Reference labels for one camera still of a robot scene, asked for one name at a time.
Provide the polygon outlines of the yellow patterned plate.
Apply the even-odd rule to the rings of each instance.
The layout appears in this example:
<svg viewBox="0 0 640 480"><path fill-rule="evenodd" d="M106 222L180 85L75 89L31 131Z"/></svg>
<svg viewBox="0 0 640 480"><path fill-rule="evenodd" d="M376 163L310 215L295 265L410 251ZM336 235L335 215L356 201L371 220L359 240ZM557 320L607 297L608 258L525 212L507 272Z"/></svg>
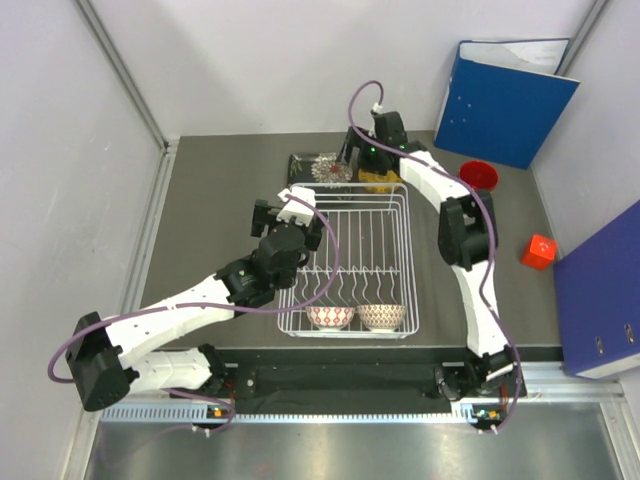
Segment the yellow patterned plate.
<svg viewBox="0 0 640 480"><path fill-rule="evenodd" d="M364 189L369 193L388 195L397 189L397 186L402 183L402 179L392 170L382 175L359 169L358 182L362 183Z"/></svg>

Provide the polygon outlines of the black floral rectangular tray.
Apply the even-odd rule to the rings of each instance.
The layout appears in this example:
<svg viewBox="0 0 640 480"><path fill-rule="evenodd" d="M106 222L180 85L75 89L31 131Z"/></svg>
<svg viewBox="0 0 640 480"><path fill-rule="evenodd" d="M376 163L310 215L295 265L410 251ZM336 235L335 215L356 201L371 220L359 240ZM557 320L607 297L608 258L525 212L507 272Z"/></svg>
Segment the black floral rectangular tray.
<svg viewBox="0 0 640 480"><path fill-rule="evenodd" d="M287 185L310 184L318 194L350 200L354 169L335 152L292 153L288 159Z"/></svg>

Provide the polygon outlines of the black skull mug red inside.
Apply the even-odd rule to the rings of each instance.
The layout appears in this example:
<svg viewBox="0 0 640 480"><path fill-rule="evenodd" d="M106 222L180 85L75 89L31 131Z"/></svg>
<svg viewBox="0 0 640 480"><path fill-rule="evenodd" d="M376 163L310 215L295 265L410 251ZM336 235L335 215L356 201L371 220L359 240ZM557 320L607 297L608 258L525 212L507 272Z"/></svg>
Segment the black skull mug red inside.
<svg viewBox="0 0 640 480"><path fill-rule="evenodd" d="M480 160L471 160L462 164L458 176L475 190L493 191L499 183L497 170Z"/></svg>

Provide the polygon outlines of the brown patterned small bowl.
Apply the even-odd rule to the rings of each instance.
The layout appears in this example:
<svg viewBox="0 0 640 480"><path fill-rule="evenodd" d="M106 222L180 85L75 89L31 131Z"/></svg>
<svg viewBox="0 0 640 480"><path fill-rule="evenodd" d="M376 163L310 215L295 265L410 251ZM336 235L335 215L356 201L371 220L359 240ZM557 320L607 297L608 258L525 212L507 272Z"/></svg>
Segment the brown patterned small bowl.
<svg viewBox="0 0 640 480"><path fill-rule="evenodd" d="M399 328L407 314L407 307L398 304L359 305L356 312L361 323L372 332L392 332Z"/></svg>

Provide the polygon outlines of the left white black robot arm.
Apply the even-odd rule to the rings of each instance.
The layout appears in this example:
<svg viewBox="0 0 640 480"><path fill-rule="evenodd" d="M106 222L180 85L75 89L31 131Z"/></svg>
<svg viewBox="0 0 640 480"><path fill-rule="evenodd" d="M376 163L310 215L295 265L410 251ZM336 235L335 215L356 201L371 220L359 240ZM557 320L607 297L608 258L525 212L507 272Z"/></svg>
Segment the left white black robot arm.
<svg viewBox="0 0 640 480"><path fill-rule="evenodd" d="M313 190L281 192L283 206L258 200L252 236L257 247L196 285L142 310L81 317L62 348L85 411L104 410L130 394L182 388L216 396L227 374L214 347L168 352L164 345L207 325L261 313L279 290L293 286L298 271L331 234Z"/></svg>

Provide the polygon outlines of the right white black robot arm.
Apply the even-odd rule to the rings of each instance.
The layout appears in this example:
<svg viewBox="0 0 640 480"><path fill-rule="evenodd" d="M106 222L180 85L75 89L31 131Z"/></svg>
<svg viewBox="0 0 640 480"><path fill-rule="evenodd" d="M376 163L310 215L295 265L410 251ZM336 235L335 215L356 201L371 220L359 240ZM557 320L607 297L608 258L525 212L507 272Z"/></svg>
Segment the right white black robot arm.
<svg viewBox="0 0 640 480"><path fill-rule="evenodd" d="M515 401L522 393L521 360L498 312L494 286L498 231L491 194L448 173L429 151L411 142L398 112L385 112L376 103L371 118L370 128L350 123L340 154L350 158L356 149L360 170L394 173L436 209L439 253L461 292L469 354L460 380L446 375L439 380L442 395L456 400L473 392L487 396L513 381L510 400Z"/></svg>

